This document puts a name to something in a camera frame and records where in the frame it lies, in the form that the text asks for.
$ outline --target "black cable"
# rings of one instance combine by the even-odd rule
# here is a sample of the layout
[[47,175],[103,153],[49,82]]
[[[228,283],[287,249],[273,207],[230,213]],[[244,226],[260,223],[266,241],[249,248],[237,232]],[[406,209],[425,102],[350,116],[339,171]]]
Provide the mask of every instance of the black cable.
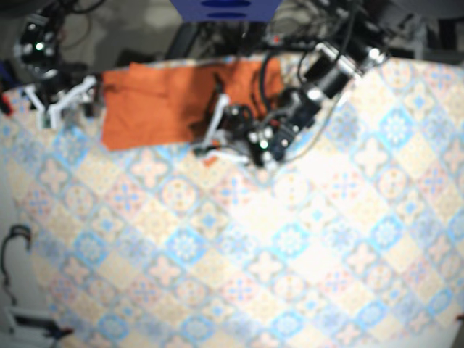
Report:
[[305,83],[305,82],[303,81],[303,78],[302,78],[302,75],[301,75],[301,70],[302,70],[303,62],[304,62],[306,56],[308,55],[308,53],[310,53],[310,52],[309,52],[309,51],[304,52],[303,55],[302,55],[302,57],[301,57],[301,59],[300,59],[299,62],[298,62],[297,78],[298,78],[298,81],[299,81],[301,84]]
[[0,271],[3,275],[2,288],[5,291],[5,293],[8,295],[8,297],[10,298],[12,302],[12,306],[15,306],[17,304],[17,299],[16,299],[16,296],[9,290],[9,287],[11,285],[11,278],[8,273],[7,267],[5,266],[5,253],[7,251],[8,243],[12,239],[18,236],[23,237],[27,241],[27,248],[29,249],[30,239],[31,239],[29,227],[24,226],[24,225],[13,225],[9,229],[9,234],[3,239],[1,243],[1,254],[0,254]]
[[73,13],[74,15],[87,15],[92,11],[98,9],[101,5],[103,5],[106,0],[98,0],[95,4],[87,7],[86,9],[76,9],[75,5],[78,3],[78,0],[75,0],[72,4],[66,4],[64,0],[58,0],[61,7]]
[[322,136],[322,134],[324,133],[324,130],[327,128],[328,124],[330,123],[331,121],[331,118],[332,118],[332,115],[334,114],[334,111],[337,107],[337,105],[339,104],[340,102],[340,99],[341,99],[341,92],[339,93],[339,95],[336,97],[335,101],[333,102],[333,105],[331,106],[331,108],[329,109],[329,111],[327,112],[327,115],[326,115],[326,118],[324,119],[323,121],[323,124],[319,127],[318,131],[316,132],[316,134],[312,137],[312,139],[310,140],[309,144],[300,152],[298,153],[297,155],[295,155],[294,157],[290,158],[290,159],[285,159],[283,162],[284,163],[291,163],[293,161],[296,161],[300,158],[302,158],[303,156],[305,156],[315,145],[316,143],[319,141],[320,137]]
[[92,17],[89,14],[86,15],[86,19],[87,19],[86,32],[78,40],[74,41],[73,43],[71,43],[69,45],[66,45],[66,46],[60,46],[60,49],[62,51],[66,51],[68,49],[73,49],[76,46],[83,43],[88,38],[88,36],[90,35],[90,33],[92,31],[93,24],[92,24]]
[[278,55],[280,51],[269,51],[266,55],[264,60],[262,61],[261,68],[260,68],[260,76],[259,76],[259,89],[260,89],[260,98],[262,103],[264,104],[266,108],[266,112],[269,112],[271,107],[270,107],[270,101],[266,97],[266,91],[265,91],[265,77],[266,77],[266,69],[268,67],[269,61],[276,55]]
[[76,9],[75,6],[73,6],[72,13],[75,15],[87,15],[88,13],[93,12],[96,9],[98,9],[105,2],[106,0],[98,0],[95,4],[87,7],[86,9]]
[[344,39],[343,39],[343,41],[341,43],[341,46],[339,48],[339,53],[336,55],[335,59],[332,61],[329,68],[326,69],[325,73],[320,74],[320,77],[317,80],[320,80],[328,72],[330,72],[332,69],[334,69],[336,67],[337,63],[339,62],[340,57],[343,56],[346,53],[349,41],[352,38],[353,27],[355,26],[356,14],[357,14],[357,11],[358,11],[358,9],[360,7],[360,4],[362,2],[363,2],[363,0],[352,0],[350,11],[349,11],[349,19],[348,19],[347,29],[346,29],[346,32],[345,32],[345,35],[344,35]]

